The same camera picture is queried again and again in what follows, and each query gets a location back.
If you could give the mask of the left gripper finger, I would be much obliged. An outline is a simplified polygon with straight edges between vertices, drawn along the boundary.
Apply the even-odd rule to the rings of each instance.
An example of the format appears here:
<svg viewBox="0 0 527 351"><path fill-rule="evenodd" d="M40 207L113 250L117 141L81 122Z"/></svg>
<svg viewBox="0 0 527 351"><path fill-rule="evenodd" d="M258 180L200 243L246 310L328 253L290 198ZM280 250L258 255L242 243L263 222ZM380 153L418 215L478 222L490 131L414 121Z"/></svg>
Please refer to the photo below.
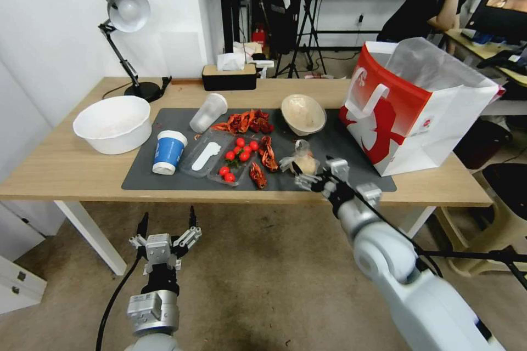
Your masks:
<svg viewBox="0 0 527 351"><path fill-rule="evenodd" d="M201 238L202 230L197 224L194 206L190 207L189 227L182 235L176 236L172 242L173 251L189 251Z"/></svg>
<svg viewBox="0 0 527 351"><path fill-rule="evenodd" d="M142 219L139 221L137 225L135 236L132 236L129 239L129 243L135 249L146 247L148 222L149 222L149 213L145 212Z"/></svg>

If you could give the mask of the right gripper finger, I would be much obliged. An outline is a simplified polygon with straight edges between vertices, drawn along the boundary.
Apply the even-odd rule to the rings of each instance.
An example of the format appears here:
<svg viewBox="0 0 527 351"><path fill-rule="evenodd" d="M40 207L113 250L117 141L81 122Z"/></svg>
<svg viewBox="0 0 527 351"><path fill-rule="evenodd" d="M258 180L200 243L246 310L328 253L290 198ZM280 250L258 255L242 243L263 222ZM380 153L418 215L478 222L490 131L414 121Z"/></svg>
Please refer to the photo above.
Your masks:
<svg viewBox="0 0 527 351"><path fill-rule="evenodd" d="M298 174L295 176L295 185L306 191L322 192L324 190L324 177L320 175Z"/></svg>
<svg viewBox="0 0 527 351"><path fill-rule="evenodd" d="M303 174L301 164L306 156L288 156L281 159L281 171L291 171L293 174Z"/></svg>

